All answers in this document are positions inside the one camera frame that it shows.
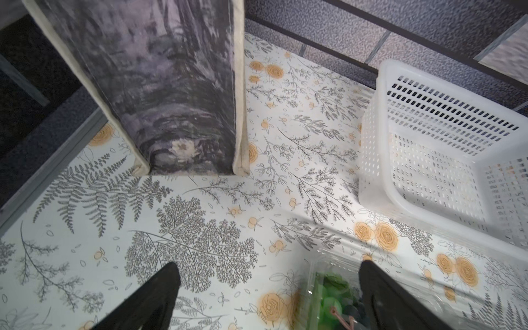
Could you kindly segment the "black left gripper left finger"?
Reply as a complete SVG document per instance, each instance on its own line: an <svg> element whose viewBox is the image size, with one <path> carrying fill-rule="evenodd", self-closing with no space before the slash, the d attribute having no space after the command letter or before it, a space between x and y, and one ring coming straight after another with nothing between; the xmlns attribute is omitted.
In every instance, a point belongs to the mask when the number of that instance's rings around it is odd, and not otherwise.
<svg viewBox="0 0 528 330"><path fill-rule="evenodd" d="M95 329L168 329L181 278L174 262L166 264Z"/></svg>

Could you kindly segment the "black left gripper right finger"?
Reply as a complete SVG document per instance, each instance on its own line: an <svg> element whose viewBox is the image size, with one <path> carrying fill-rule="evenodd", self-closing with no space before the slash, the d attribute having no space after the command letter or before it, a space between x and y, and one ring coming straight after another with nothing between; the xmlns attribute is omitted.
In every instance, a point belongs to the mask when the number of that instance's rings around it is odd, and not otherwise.
<svg viewBox="0 0 528 330"><path fill-rule="evenodd" d="M451 328L374 262L361 262L358 276L372 329Z"/></svg>

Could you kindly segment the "green grape bunch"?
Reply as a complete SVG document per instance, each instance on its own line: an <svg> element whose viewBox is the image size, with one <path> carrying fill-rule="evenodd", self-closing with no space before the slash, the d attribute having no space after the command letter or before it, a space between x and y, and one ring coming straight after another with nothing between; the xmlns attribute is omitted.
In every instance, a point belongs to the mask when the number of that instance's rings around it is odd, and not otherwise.
<svg viewBox="0 0 528 330"><path fill-rule="evenodd" d="M307 329L359 329L367 320L357 287L336 273L315 274L309 286Z"/></svg>

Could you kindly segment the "white plastic basket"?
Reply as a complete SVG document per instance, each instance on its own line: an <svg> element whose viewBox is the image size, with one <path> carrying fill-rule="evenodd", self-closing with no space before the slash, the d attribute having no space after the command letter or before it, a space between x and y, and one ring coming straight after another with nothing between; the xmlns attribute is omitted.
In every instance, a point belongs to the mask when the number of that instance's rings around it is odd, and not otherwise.
<svg viewBox="0 0 528 330"><path fill-rule="evenodd" d="M527 262L527 118L397 60L362 118L359 202L497 259Z"/></svg>

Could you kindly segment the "beige tote bag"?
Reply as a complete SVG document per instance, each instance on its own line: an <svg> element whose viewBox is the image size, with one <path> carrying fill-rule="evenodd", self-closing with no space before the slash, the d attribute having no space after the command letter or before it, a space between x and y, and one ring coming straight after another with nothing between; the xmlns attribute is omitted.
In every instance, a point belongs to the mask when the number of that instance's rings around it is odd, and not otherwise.
<svg viewBox="0 0 528 330"><path fill-rule="evenodd" d="M136 157L133 174L250 172L243 1L26 1Z"/></svg>

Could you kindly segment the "aluminium frame post left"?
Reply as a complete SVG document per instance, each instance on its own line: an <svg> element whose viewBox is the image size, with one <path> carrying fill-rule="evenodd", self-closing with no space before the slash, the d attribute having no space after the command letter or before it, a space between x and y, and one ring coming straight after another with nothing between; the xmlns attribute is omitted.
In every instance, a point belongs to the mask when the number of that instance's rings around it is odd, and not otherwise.
<svg viewBox="0 0 528 330"><path fill-rule="evenodd" d="M55 151L37 172L1 208L1 234L18 220L59 173L88 145L107 124L107 118L96 109L82 125Z"/></svg>

